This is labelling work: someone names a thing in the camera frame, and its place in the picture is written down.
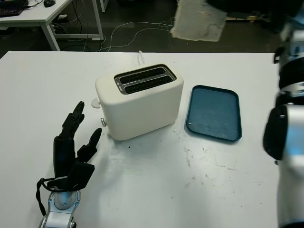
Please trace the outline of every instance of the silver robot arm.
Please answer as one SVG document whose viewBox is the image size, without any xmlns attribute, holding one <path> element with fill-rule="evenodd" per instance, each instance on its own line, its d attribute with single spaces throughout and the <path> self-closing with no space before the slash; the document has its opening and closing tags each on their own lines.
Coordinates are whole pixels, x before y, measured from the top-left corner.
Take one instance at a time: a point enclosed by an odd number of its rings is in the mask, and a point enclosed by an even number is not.
<svg viewBox="0 0 304 228">
<path fill-rule="evenodd" d="M 276 54 L 280 92 L 264 133 L 264 149 L 279 166 L 280 228 L 304 227 L 304 5 L 285 26 Z"/>
</svg>

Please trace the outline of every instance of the desk leg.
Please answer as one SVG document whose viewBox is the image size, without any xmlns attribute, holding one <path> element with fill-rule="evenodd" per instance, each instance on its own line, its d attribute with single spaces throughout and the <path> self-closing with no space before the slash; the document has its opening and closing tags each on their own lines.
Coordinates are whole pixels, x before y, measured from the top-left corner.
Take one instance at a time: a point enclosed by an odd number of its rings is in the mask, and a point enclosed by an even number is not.
<svg viewBox="0 0 304 228">
<path fill-rule="evenodd" d="M 93 3 L 93 8 L 94 8 L 94 14 L 95 14 L 95 18 L 96 18 L 96 23 L 97 23 L 97 28 L 98 28 L 98 33 L 100 35 L 100 39 L 103 40 L 103 30 L 101 28 L 101 23 L 100 23 L 100 17 L 99 17 L 99 13 L 98 13 L 98 8 L 97 8 L 97 0 L 92 0 Z"/>
<path fill-rule="evenodd" d="M 51 46 L 53 51 L 60 51 L 60 48 L 58 46 L 58 43 L 54 37 L 53 31 L 50 27 L 50 25 L 45 23 L 40 23 L 40 26 L 42 27 L 42 30 L 44 32 L 44 35 L 46 35 L 49 45 Z"/>
</svg>

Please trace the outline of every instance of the desk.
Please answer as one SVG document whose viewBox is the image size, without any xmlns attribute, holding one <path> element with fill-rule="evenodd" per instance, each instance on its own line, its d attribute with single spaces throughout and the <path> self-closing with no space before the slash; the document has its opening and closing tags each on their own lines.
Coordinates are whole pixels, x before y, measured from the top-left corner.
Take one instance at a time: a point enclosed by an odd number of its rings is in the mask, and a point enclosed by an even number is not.
<svg viewBox="0 0 304 228">
<path fill-rule="evenodd" d="M 60 51 L 56 38 L 100 38 L 103 40 L 99 13 L 96 0 L 92 0 L 94 13 L 97 22 L 98 35 L 95 34 L 64 34 L 57 35 L 50 25 L 52 20 L 71 2 L 72 0 L 56 0 L 56 4 L 51 7 L 44 7 L 43 3 L 36 7 L 24 10 L 20 15 L 14 17 L 0 18 L 1 27 L 35 27 L 41 26 L 53 51 Z M 34 0 L 29 0 L 29 5 L 34 5 Z"/>
<path fill-rule="evenodd" d="M 174 124 L 127 141 L 107 128 L 91 160 L 95 172 L 75 212 L 86 228 L 274 228 L 278 170 L 262 149 L 277 92 L 272 54 L 143 53 L 184 78 Z M 37 227 L 36 182 L 53 177 L 53 139 L 85 102 L 76 149 L 101 126 L 95 80 L 138 65 L 137 53 L 8 52 L 0 60 L 0 227 Z M 184 129 L 191 89 L 221 87 L 239 96 L 243 137 L 233 144 Z M 42 190 L 47 206 L 49 192 Z"/>
</svg>

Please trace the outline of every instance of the table surface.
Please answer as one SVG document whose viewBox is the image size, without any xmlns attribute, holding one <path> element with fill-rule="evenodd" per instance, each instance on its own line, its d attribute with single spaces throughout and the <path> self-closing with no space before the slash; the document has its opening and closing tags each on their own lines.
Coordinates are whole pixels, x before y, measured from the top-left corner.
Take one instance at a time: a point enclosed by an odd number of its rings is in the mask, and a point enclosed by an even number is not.
<svg viewBox="0 0 304 228">
<path fill-rule="evenodd" d="M 51 7 L 44 7 L 43 2 L 33 8 L 24 10 L 20 15 L 13 17 L 0 18 L 0 26 L 2 23 L 23 23 L 23 22 L 47 22 L 56 13 L 60 12 L 71 0 L 56 0 L 56 4 Z M 34 5 L 35 0 L 29 0 L 28 5 Z"/>
<path fill-rule="evenodd" d="M 178 119 L 115 141 L 107 128 L 91 160 L 95 172 L 75 212 L 87 228 L 274 228 L 278 170 L 262 148 L 277 92 L 277 66 L 264 53 L 143 53 L 184 78 Z M 0 227 L 37 227 L 36 182 L 53 177 L 53 139 L 85 102 L 76 149 L 101 126 L 90 103 L 95 80 L 139 64 L 137 53 L 8 52 L 0 60 Z M 191 89 L 239 96 L 243 137 L 225 143 L 184 129 Z M 47 206 L 49 192 L 42 190 Z"/>
</svg>

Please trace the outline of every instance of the white toaster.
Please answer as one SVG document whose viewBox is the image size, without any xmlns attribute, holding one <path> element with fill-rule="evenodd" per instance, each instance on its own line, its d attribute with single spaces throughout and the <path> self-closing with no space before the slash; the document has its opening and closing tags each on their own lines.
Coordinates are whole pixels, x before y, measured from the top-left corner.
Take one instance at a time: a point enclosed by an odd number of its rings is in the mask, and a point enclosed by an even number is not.
<svg viewBox="0 0 304 228">
<path fill-rule="evenodd" d="M 110 135 L 126 140 L 173 123 L 183 84 L 183 78 L 164 64 L 132 67 L 97 79 Z"/>
</svg>

